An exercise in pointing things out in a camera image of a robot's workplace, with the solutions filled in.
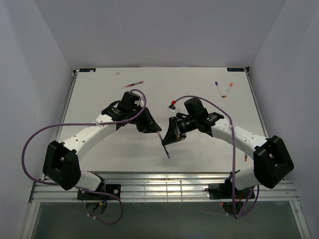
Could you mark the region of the purple gel pen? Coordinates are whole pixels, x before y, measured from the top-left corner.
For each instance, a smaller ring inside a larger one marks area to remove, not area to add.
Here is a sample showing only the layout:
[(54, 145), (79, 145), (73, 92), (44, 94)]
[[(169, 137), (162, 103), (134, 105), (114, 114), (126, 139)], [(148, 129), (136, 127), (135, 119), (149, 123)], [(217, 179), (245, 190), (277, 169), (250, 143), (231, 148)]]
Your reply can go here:
[(166, 153), (167, 158), (170, 159), (170, 154), (169, 154), (169, 152), (168, 152), (166, 146), (163, 144), (163, 138), (162, 138), (161, 132), (160, 132), (160, 131), (157, 131), (157, 134), (158, 134), (158, 136), (159, 136), (159, 138), (160, 138), (161, 145), (162, 145), (162, 147), (164, 148), (164, 151), (165, 151), (165, 153)]

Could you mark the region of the red gel pen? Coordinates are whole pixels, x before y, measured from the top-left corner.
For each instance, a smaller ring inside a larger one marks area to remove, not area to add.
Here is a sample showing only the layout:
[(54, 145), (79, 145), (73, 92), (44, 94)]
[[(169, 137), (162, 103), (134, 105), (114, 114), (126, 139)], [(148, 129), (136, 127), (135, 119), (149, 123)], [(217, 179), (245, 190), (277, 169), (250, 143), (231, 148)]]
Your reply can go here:
[(135, 86), (135, 85), (139, 85), (139, 84), (142, 84), (142, 83), (144, 83), (144, 81), (138, 81), (138, 82), (135, 82), (135, 83), (131, 83), (131, 84), (122, 86), (121, 89), (129, 88), (129, 87), (132, 87), (132, 86)]

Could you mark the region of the blue capped white marker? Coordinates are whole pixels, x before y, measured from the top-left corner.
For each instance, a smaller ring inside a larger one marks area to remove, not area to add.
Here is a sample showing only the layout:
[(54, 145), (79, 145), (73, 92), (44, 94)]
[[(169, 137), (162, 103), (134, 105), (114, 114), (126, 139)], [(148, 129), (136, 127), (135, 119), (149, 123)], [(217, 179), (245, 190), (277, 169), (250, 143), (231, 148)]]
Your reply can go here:
[(223, 95), (223, 93), (222, 93), (222, 91), (221, 91), (221, 89), (220, 89), (219, 84), (218, 84), (217, 81), (215, 81), (215, 85), (216, 85), (216, 87), (217, 87), (217, 90), (218, 90), (218, 92), (219, 92), (221, 98), (224, 98), (224, 95)]

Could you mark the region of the orange capped white marker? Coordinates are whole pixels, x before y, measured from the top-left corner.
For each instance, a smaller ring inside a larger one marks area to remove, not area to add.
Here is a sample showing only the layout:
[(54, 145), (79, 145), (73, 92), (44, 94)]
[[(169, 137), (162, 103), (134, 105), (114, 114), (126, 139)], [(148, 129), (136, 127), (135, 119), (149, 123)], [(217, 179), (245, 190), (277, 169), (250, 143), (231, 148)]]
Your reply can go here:
[(225, 94), (224, 94), (224, 98), (226, 98), (226, 97), (228, 96), (228, 94), (229, 94), (229, 92), (230, 92), (232, 86), (233, 86), (233, 83), (230, 83), (229, 86), (228, 86), (228, 88), (227, 88), (227, 90), (226, 90), (226, 92), (225, 92)]

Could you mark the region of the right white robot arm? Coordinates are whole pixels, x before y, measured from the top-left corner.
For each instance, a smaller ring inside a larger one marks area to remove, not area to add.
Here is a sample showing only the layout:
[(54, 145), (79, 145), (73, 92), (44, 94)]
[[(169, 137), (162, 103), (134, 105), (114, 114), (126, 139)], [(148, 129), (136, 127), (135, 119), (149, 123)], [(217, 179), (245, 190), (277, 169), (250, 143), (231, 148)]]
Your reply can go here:
[(184, 102), (187, 114), (177, 113), (169, 118), (167, 133), (162, 140), (166, 146), (186, 138), (186, 134), (199, 130), (241, 150), (253, 160), (253, 167), (232, 170), (226, 179), (225, 192), (231, 198), (238, 197), (244, 189), (263, 185), (274, 188), (294, 169), (294, 163), (284, 141), (273, 136), (256, 135), (235, 126), (225, 113), (209, 113), (198, 97)]

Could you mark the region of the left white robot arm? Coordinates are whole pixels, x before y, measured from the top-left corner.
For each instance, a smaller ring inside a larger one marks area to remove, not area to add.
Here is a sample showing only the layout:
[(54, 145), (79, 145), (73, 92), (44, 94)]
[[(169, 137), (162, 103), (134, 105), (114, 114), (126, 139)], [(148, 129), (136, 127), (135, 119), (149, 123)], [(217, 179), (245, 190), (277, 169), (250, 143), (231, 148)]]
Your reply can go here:
[(140, 133), (161, 131), (145, 100), (133, 92), (125, 92), (121, 100), (103, 109), (91, 125), (62, 142), (51, 142), (42, 172), (64, 190), (87, 189), (93, 198), (102, 198), (106, 193), (104, 180), (94, 172), (83, 171), (80, 161), (96, 144), (127, 124), (135, 125)]

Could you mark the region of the right blue corner label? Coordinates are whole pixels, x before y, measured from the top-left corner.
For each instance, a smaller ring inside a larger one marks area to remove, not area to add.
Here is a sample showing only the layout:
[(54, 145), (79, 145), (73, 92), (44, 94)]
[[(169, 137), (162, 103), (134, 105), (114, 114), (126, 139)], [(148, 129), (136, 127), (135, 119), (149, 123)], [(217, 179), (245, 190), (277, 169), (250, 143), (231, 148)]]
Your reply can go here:
[(244, 68), (227, 68), (228, 72), (244, 72)]

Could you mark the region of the blue corner label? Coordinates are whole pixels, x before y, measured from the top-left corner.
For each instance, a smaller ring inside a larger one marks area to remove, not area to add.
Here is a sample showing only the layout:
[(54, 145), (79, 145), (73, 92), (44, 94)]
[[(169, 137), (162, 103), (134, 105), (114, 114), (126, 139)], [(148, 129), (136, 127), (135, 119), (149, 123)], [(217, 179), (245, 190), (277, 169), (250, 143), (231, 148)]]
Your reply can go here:
[(244, 68), (227, 68), (228, 72), (244, 72)]
[(95, 72), (96, 71), (96, 68), (80, 68), (79, 69), (79, 72), (88, 72), (88, 73), (91, 73), (91, 72)]

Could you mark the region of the left blue corner label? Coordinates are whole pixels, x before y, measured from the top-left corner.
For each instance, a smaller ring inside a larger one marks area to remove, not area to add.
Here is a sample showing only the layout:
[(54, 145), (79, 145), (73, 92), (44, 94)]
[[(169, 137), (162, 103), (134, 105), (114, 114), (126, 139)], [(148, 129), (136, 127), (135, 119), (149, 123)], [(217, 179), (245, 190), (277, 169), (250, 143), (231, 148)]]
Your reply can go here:
[(80, 68), (79, 69), (79, 72), (88, 72), (88, 73), (91, 73), (91, 72), (95, 72), (96, 71), (96, 68)]

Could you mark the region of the aluminium rail frame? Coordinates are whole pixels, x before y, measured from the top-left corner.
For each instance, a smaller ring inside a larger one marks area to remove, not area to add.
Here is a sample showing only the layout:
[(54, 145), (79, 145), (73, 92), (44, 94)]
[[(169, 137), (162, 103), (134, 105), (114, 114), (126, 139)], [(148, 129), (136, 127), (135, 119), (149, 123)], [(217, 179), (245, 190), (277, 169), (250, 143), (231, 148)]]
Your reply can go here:
[[(193, 97), (201, 99), (209, 113), (225, 113), (235, 126), (256, 135), (265, 133), (258, 106), (249, 81), (248, 71), (228, 72), (228, 67), (138, 67), (96, 68), (95, 72), (75, 72), (71, 92), (59, 125), (57, 142), (71, 138), (92, 124), (109, 104), (133, 92), (145, 100), (156, 123), (166, 135), (169, 118), (177, 113), (187, 114), (184, 102)], [(122, 86), (144, 81), (129, 88)], [(225, 94), (221, 98), (215, 81)], [(253, 160), (233, 146), (199, 130), (186, 134), (186, 139), (166, 145), (167, 158), (157, 133), (140, 133), (127, 124), (96, 144), (80, 161), (83, 171), (94, 172), (105, 184), (121, 184), (122, 202), (188, 202), (208, 200), (204, 191), (211, 183), (225, 183), (236, 171), (253, 167)], [(32, 202), (61, 202), (77, 197), (79, 188), (64, 190), (45, 176), (36, 183)], [(257, 198), (251, 187), (247, 199)]]

